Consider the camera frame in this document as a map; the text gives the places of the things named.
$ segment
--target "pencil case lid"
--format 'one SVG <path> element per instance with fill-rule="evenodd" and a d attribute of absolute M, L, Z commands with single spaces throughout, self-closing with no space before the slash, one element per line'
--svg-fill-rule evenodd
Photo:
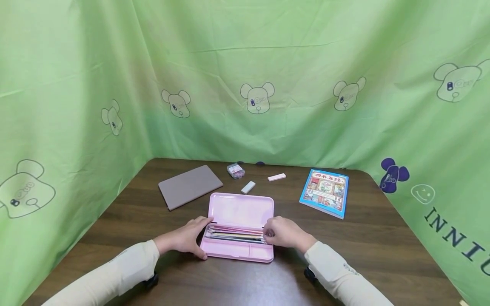
<path fill-rule="evenodd" d="M 270 197 L 214 192 L 209 199 L 209 217 L 218 224 L 235 224 L 261 228 L 274 217 L 274 200 Z"/>

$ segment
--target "pink eraser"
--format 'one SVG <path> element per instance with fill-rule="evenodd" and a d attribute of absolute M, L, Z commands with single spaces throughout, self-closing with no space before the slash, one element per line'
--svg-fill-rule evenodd
<path fill-rule="evenodd" d="M 281 174 L 277 174 L 277 175 L 274 175 L 274 176 L 270 176 L 267 179 L 269 180 L 269 182 L 272 182 L 272 181 L 275 181 L 275 180 L 283 179 L 285 177 L 286 177 L 286 175 L 284 173 L 281 173 Z"/>

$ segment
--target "blue book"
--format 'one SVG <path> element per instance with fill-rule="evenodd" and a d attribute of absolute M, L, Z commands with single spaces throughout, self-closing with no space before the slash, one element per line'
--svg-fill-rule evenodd
<path fill-rule="evenodd" d="M 348 176 L 311 169 L 299 202 L 343 219 L 348 186 Z"/>

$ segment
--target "wooden table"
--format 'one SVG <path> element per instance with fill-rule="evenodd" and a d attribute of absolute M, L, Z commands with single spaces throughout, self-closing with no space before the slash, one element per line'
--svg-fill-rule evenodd
<path fill-rule="evenodd" d="M 361 171 L 333 170 L 349 176 L 345 220 L 298 202 L 309 168 L 243 165 L 245 177 L 233 180 L 228 163 L 154 159 L 146 164 L 80 242 L 34 292 L 26 305 L 50 296 L 104 264 L 126 247 L 174 230 L 207 215 L 209 194 L 169 212 L 158 182 L 209 165 L 224 186 L 240 193 L 249 181 L 253 195 L 275 200 L 275 215 L 298 223 L 328 243 L 395 305 L 458 305 L 461 299 L 373 179 Z M 267 177 L 285 173 L 286 179 Z M 157 264 L 157 287 L 137 286 L 111 305 L 337 305 L 321 285 L 303 276 L 304 259 L 292 249 L 275 249 L 270 264 L 228 259 L 195 259 L 169 252 Z"/>

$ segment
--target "hand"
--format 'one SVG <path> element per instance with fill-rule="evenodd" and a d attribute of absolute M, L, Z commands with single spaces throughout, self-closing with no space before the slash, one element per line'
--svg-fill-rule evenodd
<path fill-rule="evenodd" d="M 213 218 L 199 216 L 187 222 L 183 227 L 175 231 L 163 234 L 155 238 L 155 244 L 160 251 L 160 255 L 169 250 L 176 250 L 183 253 L 193 253 L 197 257 L 206 260 L 208 256 L 197 245 L 196 239 L 202 229 L 208 225 Z"/>
<path fill-rule="evenodd" d="M 296 223 L 280 216 L 267 220 L 264 226 L 264 238 L 268 244 L 297 248 L 303 254 L 317 241 Z"/>

